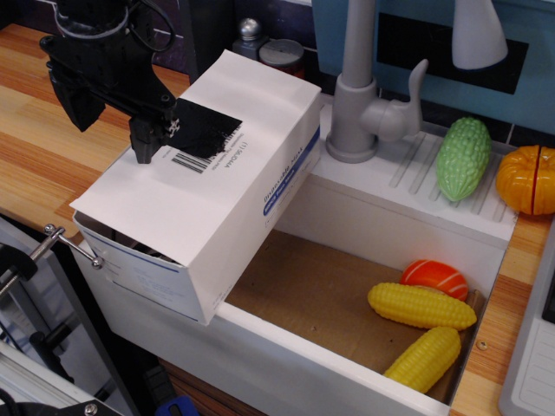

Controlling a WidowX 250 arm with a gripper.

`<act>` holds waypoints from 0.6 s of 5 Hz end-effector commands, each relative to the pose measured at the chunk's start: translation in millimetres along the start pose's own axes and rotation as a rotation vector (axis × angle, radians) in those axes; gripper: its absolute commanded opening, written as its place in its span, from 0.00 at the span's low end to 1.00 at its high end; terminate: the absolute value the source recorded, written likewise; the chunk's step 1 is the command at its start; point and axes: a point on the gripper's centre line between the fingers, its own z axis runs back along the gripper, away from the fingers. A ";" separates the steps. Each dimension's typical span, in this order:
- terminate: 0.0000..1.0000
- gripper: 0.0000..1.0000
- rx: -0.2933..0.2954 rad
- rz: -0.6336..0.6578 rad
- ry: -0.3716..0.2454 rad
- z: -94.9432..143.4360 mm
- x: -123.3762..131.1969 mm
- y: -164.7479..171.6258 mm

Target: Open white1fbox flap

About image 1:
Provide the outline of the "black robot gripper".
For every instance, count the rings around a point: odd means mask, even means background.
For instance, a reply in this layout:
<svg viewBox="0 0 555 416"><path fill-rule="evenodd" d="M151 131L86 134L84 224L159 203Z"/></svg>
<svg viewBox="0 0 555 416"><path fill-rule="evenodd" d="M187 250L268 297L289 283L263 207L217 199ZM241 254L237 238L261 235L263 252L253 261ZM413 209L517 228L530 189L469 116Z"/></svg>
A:
<svg viewBox="0 0 555 416"><path fill-rule="evenodd" d="M85 132L106 106L132 117L139 164L150 164L179 131L179 119L172 118L176 100L152 65L154 54L173 46L175 32L159 44L154 16L170 22L153 1L58 1L59 33L40 41L55 96L72 123Z"/></svg>

